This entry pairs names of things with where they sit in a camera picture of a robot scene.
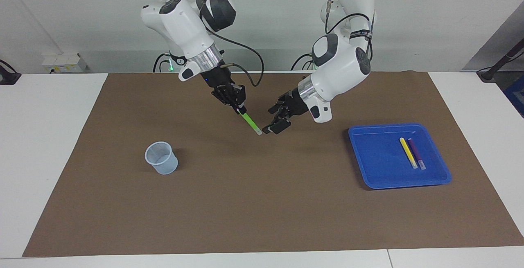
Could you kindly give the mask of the translucent plastic cup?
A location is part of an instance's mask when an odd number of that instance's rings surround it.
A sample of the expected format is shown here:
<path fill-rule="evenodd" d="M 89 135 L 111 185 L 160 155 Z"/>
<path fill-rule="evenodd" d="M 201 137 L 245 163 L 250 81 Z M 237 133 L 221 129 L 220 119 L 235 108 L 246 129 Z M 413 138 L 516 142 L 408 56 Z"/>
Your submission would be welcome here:
<path fill-rule="evenodd" d="M 164 141 L 149 145 L 145 151 L 145 160 L 161 175 L 169 175 L 178 167 L 178 158 L 171 145 Z"/>

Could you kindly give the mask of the purple marker pen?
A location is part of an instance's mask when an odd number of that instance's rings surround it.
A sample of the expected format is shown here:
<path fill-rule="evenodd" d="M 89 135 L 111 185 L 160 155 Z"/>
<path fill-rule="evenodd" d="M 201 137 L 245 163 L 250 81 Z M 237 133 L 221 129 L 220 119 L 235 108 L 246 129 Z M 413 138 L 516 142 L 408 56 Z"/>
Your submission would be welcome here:
<path fill-rule="evenodd" d="M 422 159 L 422 156 L 421 154 L 419 153 L 418 151 L 418 148 L 416 147 L 413 139 L 408 139 L 407 140 L 407 143 L 409 145 L 409 147 L 411 148 L 411 151 L 412 151 L 412 154 L 414 156 L 414 159 L 416 160 L 416 162 L 418 163 L 419 167 L 422 169 L 422 170 L 425 170 L 426 169 L 426 165 L 424 164 L 424 161 Z"/>

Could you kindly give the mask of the blue crate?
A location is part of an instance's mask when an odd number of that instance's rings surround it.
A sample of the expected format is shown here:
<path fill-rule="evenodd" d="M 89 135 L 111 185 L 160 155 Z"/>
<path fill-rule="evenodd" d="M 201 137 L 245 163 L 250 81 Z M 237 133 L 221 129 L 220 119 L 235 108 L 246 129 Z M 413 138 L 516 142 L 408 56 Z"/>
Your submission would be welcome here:
<path fill-rule="evenodd" d="M 524 118 L 524 75 L 516 79 L 509 87 L 503 89 L 503 93 Z"/>

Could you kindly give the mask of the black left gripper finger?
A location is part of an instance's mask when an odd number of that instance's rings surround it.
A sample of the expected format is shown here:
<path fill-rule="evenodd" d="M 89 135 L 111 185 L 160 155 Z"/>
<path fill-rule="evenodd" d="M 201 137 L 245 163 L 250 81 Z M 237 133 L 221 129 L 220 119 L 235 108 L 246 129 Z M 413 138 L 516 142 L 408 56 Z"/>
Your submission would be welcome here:
<path fill-rule="evenodd" d="M 268 109 L 268 113 L 275 116 L 292 115 L 293 96 L 292 92 L 283 93 L 273 106 Z"/>
<path fill-rule="evenodd" d="M 290 113 L 274 113 L 272 116 L 273 120 L 262 128 L 264 134 L 273 133 L 277 135 L 291 126 Z"/>

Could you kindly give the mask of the yellow marker pen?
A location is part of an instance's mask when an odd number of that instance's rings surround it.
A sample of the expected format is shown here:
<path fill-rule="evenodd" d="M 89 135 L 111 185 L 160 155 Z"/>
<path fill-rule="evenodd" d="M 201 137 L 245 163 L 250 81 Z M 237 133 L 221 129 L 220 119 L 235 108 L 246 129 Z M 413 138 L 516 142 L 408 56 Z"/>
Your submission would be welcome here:
<path fill-rule="evenodd" d="M 401 146 L 402 146 L 402 148 L 404 150 L 404 153 L 406 154 L 406 156 L 407 156 L 407 158 L 408 158 L 412 168 L 413 169 L 417 169 L 418 168 L 418 164 L 417 164 L 416 160 L 414 159 L 414 155 L 412 154 L 411 149 L 408 146 L 406 140 L 403 137 L 401 137 L 401 138 L 399 138 L 399 142 L 401 143 Z"/>

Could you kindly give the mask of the white power strip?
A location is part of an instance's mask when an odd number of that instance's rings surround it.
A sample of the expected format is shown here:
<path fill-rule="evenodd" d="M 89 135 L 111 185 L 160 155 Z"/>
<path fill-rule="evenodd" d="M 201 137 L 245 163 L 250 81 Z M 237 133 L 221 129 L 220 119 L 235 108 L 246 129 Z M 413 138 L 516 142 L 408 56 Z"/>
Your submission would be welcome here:
<path fill-rule="evenodd" d="M 45 72 L 49 74 L 72 74 L 84 73 L 88 65 L 79 53 L 44 55 L 41 64 Z"/>

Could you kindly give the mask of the black table clamp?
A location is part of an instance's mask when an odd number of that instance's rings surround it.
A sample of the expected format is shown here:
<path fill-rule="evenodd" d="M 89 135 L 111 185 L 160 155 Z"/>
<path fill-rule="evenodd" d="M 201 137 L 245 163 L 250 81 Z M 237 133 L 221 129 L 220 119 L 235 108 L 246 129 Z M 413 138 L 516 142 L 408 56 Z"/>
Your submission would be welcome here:
<path fill-rule="evenodd" d="M 15 85 L 21 73 L 18 73 L 9 63 L 0 59 L 0 85 Z"/>

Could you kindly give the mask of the green marker pen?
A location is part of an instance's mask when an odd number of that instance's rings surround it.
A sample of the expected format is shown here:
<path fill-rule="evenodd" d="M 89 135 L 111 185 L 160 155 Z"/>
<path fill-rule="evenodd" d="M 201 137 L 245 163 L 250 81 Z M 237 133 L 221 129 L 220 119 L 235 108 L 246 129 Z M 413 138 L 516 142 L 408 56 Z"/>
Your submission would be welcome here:
<path fill-rule="evenodd" d="M 240 113 L 242 118 L 247 122 L 247 124 L 256 132 L 258 136 L 261 136 L 263 134 L 262 130 L 257 126 L 257 124 L 251 119 L 251 117 L 247 113 Z"/>

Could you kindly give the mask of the black stand pole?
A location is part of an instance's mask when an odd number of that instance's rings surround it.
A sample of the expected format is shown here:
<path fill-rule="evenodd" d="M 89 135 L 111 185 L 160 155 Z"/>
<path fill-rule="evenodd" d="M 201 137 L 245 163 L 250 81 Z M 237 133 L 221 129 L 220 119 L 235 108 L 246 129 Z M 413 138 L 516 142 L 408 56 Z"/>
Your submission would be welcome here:
<path fill-rule="evenodd" d="M 498 62 L 494 65 L 486 68 L 479 69 L 475 73 L 482 82 L 485 83 L 494 83 L 494 77 L 497 72 L 500 71 L 504 65 L 511 63 L 518 59 L 520 56 L 524 55 L 524 37 L 515 45 L 505 56 L 503 56 Z"/>

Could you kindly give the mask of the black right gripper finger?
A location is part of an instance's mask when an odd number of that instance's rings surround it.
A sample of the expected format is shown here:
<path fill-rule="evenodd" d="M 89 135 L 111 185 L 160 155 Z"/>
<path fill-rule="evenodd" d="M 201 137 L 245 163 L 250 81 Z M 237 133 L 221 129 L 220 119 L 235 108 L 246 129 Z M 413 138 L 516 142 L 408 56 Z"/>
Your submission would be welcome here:
<path fill-rule="evenodd" d="M 245 100 L 246 100 L 246 87 L 244 85 L 235 85 L 231 84 L 233 94 L 233 105 L 232 107 L 236 111 L 238 115 L 243 115 L 247 112 L 247 109 L 245 108 Z"/>
<path fill-rule="evenodd" d="M 232 98 L 233 92 L 228 92 L 226 88 L 215 88 L 211 92 L 211 94 L 215 96 L 215 98 L 217 98 L 224 105 L 230 106 L 234 110 L 234 108 L 232 107 L 232 105 L 234 104 Z"/>

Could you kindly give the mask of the blue plastic tray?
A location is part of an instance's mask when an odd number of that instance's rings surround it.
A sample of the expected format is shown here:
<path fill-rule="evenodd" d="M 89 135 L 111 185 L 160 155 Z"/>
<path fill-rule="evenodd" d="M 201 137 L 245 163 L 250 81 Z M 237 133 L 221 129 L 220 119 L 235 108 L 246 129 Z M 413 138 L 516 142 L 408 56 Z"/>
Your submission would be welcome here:
<path fill-rule="evenodd" d="M 362 178 L 372 189 L 445 185 L 452 176 L 428 130 L 420 123 L 353 126 L 348 130 Z M 413 169 L 399 142 L 413 139 L 424 161 Z"/>

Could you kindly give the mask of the brown table mat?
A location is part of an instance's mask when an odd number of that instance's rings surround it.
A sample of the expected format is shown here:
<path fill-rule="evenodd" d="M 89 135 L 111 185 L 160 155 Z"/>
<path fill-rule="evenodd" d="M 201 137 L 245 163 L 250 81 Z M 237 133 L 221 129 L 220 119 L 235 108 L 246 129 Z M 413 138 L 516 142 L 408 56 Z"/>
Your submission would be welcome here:
<path fill-rule="evenodd" d="M 279 135 L 258 136 L 175 74 L 107 76 L 25 257 L 524 245 L 430 76 L 373 72 Z M 352 126 L 421 123 L 452 180 L 371 190 Z M 145 160 L 171 145 L 176 171 Z"/>

